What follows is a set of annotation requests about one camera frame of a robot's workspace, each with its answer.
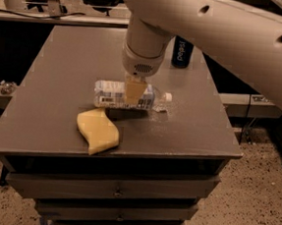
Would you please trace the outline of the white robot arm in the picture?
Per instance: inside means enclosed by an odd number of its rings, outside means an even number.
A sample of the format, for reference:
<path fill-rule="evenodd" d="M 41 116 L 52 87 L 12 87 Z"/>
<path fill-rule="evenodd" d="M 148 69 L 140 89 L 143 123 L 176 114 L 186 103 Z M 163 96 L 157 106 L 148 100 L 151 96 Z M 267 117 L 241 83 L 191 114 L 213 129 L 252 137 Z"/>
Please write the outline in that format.
<path fill-rule="evenodd" d="M 235 0 L 124 0 L 123 50 L 134 77 L 157 72 L 178 35 L 282 110 L 282 17 Z"/>

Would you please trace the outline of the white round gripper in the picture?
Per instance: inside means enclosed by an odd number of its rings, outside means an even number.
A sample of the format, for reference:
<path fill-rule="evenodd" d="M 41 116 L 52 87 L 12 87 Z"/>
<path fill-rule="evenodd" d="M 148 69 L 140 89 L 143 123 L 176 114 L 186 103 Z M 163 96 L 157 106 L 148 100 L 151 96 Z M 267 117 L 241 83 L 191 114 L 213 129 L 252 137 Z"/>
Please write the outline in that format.
<path fill-rule="evenodd" d="M 139 56 L 125 43 L 123 45 L 122 62 L 128 73 L 125 77 L 126 104 L 137 105 L 147 89 L 145 78 L 155 75 L 160 68 L 164 54 L 146 58 Z"/>

